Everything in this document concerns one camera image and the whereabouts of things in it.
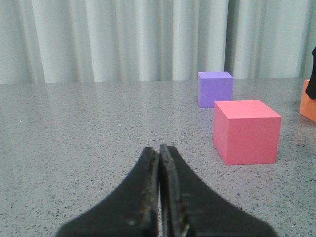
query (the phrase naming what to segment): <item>curtain fold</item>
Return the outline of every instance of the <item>curtain fold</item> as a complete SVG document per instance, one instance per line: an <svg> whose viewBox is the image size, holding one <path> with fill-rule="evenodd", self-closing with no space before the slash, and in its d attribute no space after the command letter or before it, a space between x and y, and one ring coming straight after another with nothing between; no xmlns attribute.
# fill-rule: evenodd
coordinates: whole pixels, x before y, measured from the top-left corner
<svg viewBox="0 0 316 237"><path fill-rule="evenodd" d="M309 77L315 0L0 0L0 83Z"/></svg>

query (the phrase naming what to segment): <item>orange cube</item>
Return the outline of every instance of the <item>orange cube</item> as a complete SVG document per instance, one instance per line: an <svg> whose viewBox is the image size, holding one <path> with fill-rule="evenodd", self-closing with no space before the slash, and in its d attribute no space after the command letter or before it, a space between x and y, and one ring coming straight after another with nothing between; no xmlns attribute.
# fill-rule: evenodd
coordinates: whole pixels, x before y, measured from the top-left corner
<svg viewBox="0 0 316 237"><path fill-rule="evenodd" d="M312 100L305 92L309 82L310 80L304 81L300 114L316 122L316 99Z"/></svg>

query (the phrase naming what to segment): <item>cube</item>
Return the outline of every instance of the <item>cube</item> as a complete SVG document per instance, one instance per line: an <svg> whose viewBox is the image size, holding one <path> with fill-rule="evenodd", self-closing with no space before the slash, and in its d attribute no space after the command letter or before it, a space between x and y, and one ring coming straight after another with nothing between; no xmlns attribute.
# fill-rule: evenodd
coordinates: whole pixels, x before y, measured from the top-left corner
<svg viewBox="0 0 316 237"><path fill-rule="evenodd" d="M233 77L228 72L198 73L198 105L201 108L214 108L215 101L231 100Z"/></svg>
<svg viewBox="0 0 316 237"><path fill-rule="evenodd" d="M213 141L225 164L275 163L281 116L259 100L218 101Z"/></svg>
<svg viewBox="0 0 316 237"><path fill-rule="evenodd" d="M304 81L300 114L316 122L316 100L312 100L305 92L310 80Z"/></svg>

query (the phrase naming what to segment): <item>speckled countertop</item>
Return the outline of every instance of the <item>speckled countertop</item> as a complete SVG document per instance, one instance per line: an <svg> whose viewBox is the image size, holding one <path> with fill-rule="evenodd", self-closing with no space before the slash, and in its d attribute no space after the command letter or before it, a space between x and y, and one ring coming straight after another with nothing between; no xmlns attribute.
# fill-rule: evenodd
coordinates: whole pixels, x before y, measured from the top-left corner
<svg viewBox="0 0 316 237"><path fill-rule="evenodd" d="M282 115L277 162L226 166L196 81L0 85L0 236L50 237L105 198L145 146L174 145L213 190L281 237L316 236L316 123L303 79L235 80Z"/></svg>

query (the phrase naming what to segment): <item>pink cube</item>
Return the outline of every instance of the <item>pink cube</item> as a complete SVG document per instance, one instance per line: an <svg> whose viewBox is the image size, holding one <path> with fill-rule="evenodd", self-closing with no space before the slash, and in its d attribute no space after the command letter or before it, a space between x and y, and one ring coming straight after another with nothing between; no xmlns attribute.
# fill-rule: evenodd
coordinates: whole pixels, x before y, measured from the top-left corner
<svg viewBox="0 0 316 237"><path fill-rule="evenodd" d="M281 116L259 100L217 101L213 141L225 164L275 163Z"/></svg>

